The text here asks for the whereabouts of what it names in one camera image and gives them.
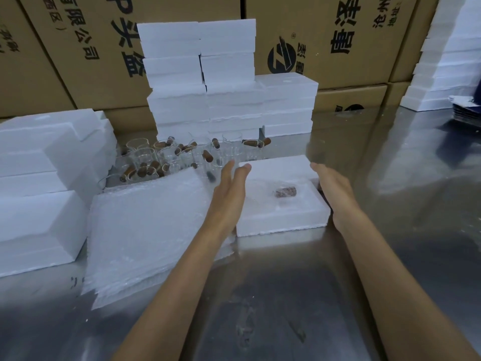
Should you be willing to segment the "stack of dark flat sheets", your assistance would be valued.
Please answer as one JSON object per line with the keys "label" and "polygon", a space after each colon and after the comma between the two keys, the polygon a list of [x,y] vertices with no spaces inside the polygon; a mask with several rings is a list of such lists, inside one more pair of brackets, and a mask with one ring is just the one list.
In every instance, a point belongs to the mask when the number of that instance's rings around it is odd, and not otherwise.
{"label": "stack of dark flat sheets", "polygon": [[481,105],[474,102],[471,96],[449,96],[453,105],[453,119],[466,122],[472,125],[471,121],[479,121],[481,124]]}

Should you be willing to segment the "person's right hand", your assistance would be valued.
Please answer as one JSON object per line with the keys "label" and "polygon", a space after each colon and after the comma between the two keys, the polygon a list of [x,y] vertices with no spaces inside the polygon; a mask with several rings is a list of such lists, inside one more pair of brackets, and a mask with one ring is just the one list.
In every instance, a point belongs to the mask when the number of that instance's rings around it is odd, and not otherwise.
{"label": "person's right hand", "polygon": [[341,191],[335,193],[323,192],[323,194],[333,210],[334,225],[341,234],[344,235],[359,226],[355,222],[359,218],[363,218],[364,213],[355,199],[349,180],[345,176],[341,175]]}

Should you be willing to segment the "cork-stoppered glass jar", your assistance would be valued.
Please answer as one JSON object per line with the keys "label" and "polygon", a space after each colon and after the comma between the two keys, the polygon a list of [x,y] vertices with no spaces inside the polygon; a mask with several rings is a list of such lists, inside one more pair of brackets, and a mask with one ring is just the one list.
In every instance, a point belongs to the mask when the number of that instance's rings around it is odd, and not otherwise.
{"label": "cork-stoppered glass jar", "polygon": [[292,198],[297,195],[297,188],[292,183],[255,181],[246,184],[246,197],[258,201]]}

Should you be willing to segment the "stack of bubble wrap sheets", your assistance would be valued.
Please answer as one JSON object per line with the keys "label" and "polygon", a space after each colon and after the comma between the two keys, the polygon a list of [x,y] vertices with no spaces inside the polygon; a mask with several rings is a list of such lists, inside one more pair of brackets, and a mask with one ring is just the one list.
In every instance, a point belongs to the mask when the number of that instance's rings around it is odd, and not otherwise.
{"label": "stack of bubble wrap sheets", "polygon": [[96,295],[92,310],[166,280],[201,227],[215,183],[213,173],[188,168],[94,197],[82,289]]}

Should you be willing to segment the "tall stack of foam boxes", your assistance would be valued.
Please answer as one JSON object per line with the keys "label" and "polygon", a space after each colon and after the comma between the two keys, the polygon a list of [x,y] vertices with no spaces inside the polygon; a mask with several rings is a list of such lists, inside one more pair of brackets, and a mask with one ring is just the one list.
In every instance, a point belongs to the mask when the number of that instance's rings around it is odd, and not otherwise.
{"label": "tall stack of foam boxes", "polygon": [[256,19],[139,23],[137,29],[157,139],[310,131],[318,83],[296,72],[256,75]]}

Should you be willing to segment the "person's left hand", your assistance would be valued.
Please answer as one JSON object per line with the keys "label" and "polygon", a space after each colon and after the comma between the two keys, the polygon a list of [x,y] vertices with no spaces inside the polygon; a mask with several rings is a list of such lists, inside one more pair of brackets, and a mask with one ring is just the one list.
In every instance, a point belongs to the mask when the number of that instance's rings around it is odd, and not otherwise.
{"label": "person's left hand", "polygon": [[244,201],[245,195],[221,195],[216,186],[204,223],[222,236],[230,235],[240,218]]}

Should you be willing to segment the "wall of brown cardboard cartons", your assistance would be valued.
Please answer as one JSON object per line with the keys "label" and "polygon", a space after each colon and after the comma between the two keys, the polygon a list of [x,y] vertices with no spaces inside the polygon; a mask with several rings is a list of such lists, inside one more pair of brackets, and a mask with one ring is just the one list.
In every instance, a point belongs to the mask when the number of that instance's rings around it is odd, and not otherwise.
{"label": "wall of brown cardboard cartons", "polygon": [[92,108],[154,130],[137,26],[256,19],[256,74],[320,90],[411,78],[437,0],[0,0],[0,119]]}

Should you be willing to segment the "person's right forearm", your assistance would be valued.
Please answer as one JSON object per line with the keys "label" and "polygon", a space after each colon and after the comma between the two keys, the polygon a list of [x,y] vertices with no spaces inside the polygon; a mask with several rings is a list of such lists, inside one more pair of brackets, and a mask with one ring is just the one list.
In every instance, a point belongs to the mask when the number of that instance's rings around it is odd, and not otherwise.
{"label": "person's right forearm", "polygon": [[350,252],[389,361],[481,361],[358,208],[333,220]]}

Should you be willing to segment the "stepped stack of foam boxes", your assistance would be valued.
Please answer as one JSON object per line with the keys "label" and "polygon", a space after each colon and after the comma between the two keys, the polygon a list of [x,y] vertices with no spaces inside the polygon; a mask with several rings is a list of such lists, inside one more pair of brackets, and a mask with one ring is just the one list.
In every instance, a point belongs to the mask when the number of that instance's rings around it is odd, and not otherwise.
{"label": "stepped stack of foam boxes", "polygon": [[439,0],[400,106],[412,111],[451,107],[481,80],[481,0]]}

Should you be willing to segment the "open white foam box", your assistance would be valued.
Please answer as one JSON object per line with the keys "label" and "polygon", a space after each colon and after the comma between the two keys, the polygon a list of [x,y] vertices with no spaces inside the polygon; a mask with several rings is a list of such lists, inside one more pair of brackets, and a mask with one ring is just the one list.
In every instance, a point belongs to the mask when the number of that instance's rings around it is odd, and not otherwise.
{"label": "open white foam box", "polygon": [[[238,237],[325,227],[331,208],[318,190],[318,175],[305,155],[250,161],[252,169],[245,183],[245,201],[236,226]],[[258,201],[246,196],[248,182],[292,183],[292,198]]]}

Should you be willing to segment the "low stack of foam boxes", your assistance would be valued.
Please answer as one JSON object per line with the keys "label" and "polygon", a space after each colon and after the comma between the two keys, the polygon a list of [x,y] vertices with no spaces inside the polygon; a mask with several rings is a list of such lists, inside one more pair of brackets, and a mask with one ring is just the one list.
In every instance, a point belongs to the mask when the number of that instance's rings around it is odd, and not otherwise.
{"label": "low stack of foam boxes", "polygon": [[0,278],[74,262],[117,139],[104,111],[0,123]]}

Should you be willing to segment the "group of corked glass jars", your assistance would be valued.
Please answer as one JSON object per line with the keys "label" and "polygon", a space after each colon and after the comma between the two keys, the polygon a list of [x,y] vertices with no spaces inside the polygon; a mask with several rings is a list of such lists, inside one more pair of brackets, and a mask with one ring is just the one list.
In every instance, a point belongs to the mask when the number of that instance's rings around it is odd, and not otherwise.
{"label": "group of corked glass jars", "polygon": [[192,140],[188,145],[177,144],[174,137],[161,139],[152,146],[147,138],[137,138],[125,145],[117,144],[119,173],[104,176],[97,182],[103,190],[108,184],[114,186],[143,182],[175,174],[186,168],[201,170],[209,182],[217,181],[217,174],[229,161],[239,161],[246,156],[254,161],[261,156],[262,149],[272,142],[271,138],[242,139],[240,145],[224,138],[203,144]]}

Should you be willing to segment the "person's left forearm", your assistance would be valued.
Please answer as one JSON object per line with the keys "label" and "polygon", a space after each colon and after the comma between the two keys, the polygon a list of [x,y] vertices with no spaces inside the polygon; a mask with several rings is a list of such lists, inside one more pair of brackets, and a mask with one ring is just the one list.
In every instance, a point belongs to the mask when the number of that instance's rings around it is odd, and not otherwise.
{"label": "person's left forearm", "polygon": [[178,361],[214,258],[238,218],[206,218],[110,361]]}

